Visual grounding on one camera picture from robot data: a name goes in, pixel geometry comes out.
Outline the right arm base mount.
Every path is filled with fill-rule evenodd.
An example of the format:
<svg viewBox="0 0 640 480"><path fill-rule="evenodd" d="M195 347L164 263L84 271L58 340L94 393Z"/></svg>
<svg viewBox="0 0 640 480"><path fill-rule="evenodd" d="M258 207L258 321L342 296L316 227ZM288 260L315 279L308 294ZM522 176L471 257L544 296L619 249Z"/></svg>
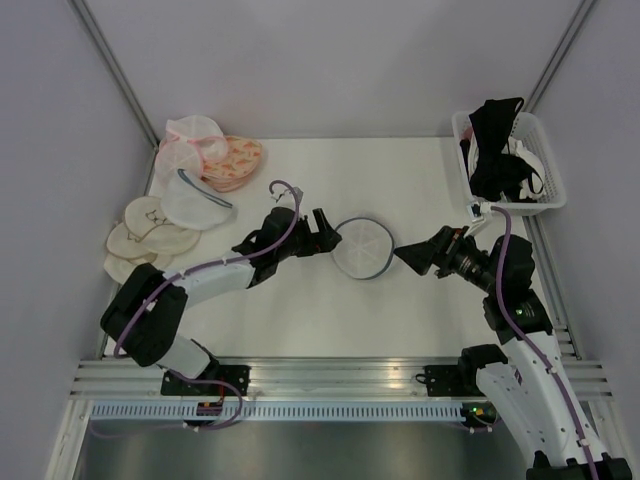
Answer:
<svg viewBox="0 0 640 480"><path fill-rule="evenodd" d="M456 365L426 365L422 372L415 375L415 380L426 388L431 398L482 396L476 387L465 382Z"/></svg>

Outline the white mesh bag blue zipper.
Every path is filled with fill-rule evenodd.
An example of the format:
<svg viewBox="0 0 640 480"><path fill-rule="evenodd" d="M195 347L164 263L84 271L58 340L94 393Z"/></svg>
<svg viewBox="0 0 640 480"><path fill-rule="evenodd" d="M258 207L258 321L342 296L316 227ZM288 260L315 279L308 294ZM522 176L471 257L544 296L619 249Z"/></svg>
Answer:
<svg viewBox="0 0 640 480"><path fill-rule="evenodd" d="M342 273L354 280L368 281L389 269L395 239L384 224L359 216L341 222L335 230L342 240L331 252L331 258Z"/></svg>

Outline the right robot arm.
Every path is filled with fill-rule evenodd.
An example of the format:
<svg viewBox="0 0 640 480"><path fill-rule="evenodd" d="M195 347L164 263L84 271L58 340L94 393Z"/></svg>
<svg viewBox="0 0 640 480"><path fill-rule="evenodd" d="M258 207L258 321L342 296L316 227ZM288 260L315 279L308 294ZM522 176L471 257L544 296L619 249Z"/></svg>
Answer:
<svg viewBox="0 0 640 480"><path fill-rule="evenodd" d="M632 469L600 440L571 388L555 330L532 289L531 243L499 237L478 249L465 228L445 226L394 254L417 274L458 275L485 292L484 318L498 341L467 347L456 381L496 408L527 463L528 479L630 479Z"/></svg>

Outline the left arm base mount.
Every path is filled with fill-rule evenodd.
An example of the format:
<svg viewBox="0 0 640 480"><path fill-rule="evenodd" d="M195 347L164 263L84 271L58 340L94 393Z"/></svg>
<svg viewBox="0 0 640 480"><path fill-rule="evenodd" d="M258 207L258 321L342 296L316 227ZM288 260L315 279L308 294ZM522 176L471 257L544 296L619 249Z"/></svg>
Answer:
<svg viewBox="0 0 640 480"><path fill-rule="evenodd" d="M160 393L162 396L183 397L245 396L250 373L251 367L241 364L216 364L192 380L168 371L163 376Z"/></svg>

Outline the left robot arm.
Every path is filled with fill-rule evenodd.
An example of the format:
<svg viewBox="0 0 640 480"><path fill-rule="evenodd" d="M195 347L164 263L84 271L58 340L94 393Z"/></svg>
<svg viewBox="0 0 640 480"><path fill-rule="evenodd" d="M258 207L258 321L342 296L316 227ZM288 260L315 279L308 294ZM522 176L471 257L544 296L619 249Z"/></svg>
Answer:
<svg viewBox="0 0 640 480"><path fill-rule="evenodd" d="M214 297L255 287L290 257L332 252L342 237L321 209L308 219L287 207L275 207L254 230L223 257L182 272L137 266L103 313L100 326L141 367L156 365L176 373L195 395L206 396L218 384L213 355L178 333L184 312Z"/></svg>

